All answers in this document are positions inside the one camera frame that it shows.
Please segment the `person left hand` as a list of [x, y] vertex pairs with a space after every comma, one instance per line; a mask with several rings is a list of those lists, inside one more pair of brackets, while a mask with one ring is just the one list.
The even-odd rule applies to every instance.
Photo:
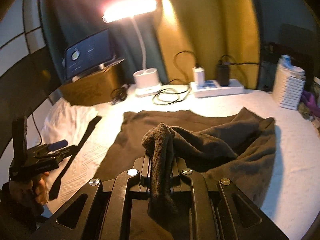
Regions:
[[49, 172], [37, 175], [28, 182], [9, 181], [10, 197], [18, 204], [29, 209], [34, 217], [40, 216], [48, 202], [47, 178]]

